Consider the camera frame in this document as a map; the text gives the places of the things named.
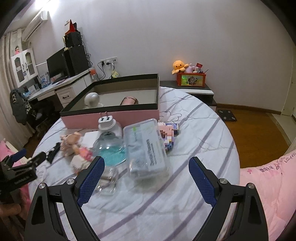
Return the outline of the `person left hand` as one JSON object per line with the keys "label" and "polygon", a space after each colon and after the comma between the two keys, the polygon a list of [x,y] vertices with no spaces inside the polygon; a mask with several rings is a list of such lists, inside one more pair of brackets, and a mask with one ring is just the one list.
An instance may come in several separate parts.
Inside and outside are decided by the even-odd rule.
{"label": "person left hand", "polygon": [[1,203],[1,240],[24,240],[23,205]]}

